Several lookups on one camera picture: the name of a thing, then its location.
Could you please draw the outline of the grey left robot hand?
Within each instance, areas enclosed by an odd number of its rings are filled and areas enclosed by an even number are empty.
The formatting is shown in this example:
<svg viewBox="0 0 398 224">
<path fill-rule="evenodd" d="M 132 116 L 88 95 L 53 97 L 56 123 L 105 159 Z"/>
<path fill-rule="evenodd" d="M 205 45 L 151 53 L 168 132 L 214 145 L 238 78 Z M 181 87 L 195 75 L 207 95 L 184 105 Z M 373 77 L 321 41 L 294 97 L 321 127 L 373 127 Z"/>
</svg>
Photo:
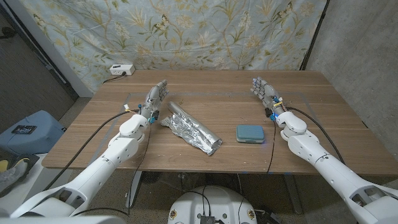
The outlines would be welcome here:
<svg viewBox="0 0 398 224">
<path fill-rule="evenodd" d="M 148 92 L 139 114 L 153 123 L 159 117 L 159 108 L 167 94 L 167 80 L 162 80 Z"/>
</svg>

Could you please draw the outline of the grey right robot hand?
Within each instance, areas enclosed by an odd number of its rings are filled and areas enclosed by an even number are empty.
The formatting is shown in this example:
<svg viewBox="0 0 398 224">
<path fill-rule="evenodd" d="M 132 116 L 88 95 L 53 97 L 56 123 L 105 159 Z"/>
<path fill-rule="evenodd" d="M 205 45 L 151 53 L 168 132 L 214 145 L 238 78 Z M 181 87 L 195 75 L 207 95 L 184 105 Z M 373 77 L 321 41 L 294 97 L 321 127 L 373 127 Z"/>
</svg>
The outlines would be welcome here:
<svg viewBox="0 0 398 224">
<path fill-rule="evenodd" d="M 251 91 L 264 105 L 267 118 L 276 121 L 277 117 L 285 112 L 282 97 L 272 85 L 261 77 L 253 79 Z"/>
</svg>

